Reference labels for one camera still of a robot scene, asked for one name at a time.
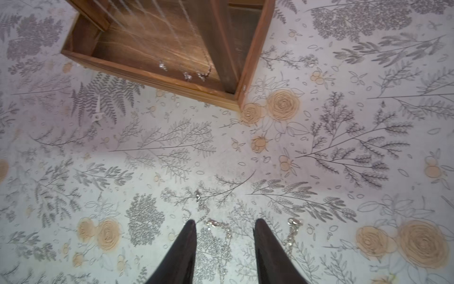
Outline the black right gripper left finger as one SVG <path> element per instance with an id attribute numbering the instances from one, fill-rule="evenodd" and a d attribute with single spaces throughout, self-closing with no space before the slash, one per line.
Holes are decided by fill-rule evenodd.
<path id="1" fill-rule="evenodd" d="M 197 232 L 189 220 L 146 284 L 192 284 L 195 269 Z"/>

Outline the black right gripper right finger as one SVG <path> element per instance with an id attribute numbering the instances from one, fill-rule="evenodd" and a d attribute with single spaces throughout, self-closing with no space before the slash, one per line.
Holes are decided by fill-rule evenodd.
<path id="1" fill-rule="evenodd" d="M 253 229 L 259 284 L 307 284 L 263 219 Z"/>

